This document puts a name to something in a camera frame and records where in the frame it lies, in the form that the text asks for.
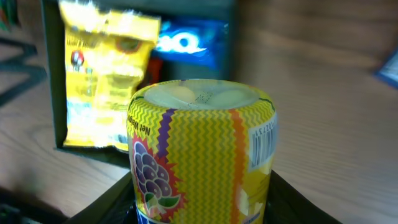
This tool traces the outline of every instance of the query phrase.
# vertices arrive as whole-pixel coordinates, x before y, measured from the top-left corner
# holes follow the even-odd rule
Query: red logo
[[[132,148],[132,169],[148,216],[160,215],[162,222],[170,222],[174,212],[183,208],[185,203],[185,194],[178,192],[175,186],[181,181],[174,176],[172,167],[175,164],[166,162],[165,157],[154,155],[147,141],[136,135],[132,140]]]

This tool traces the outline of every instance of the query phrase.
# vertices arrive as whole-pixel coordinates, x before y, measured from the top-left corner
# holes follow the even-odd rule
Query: wooden surface
[[[36,0],[21,2],[14,36],[43,52]],[[277,105],[274,169],[343,223],[398,223],[398,90],[373,77],[398,46],[398,2],[243,2],[236,79]],[[2,73],[0,91],[14,82]],[[0,186],[72,216],[127,170],[54,151],[52,131],[46,83],[0,108]]]

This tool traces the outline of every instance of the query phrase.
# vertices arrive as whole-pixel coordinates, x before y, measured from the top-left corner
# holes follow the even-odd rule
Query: can lid
[[[259,95],[247,85],[219,80],[181,80],[151,86],[144,98],[180,110],[227,110],[251,105]]]

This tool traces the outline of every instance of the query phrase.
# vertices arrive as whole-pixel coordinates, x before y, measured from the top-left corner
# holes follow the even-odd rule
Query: blue snack wrapper
[[[390,56],[387,63],[376,73],[382,81],[398,88],[398,49]]]
[[[175,18],[162,22],[159,40],[152,56],[218,68],[224,52],[228,24],[223,21]]]

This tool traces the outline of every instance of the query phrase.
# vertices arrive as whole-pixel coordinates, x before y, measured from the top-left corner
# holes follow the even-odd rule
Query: yellow can
[[[127,136],[139,223],[262,223],[277,135],[272,100],[247,85],[138,91]]]

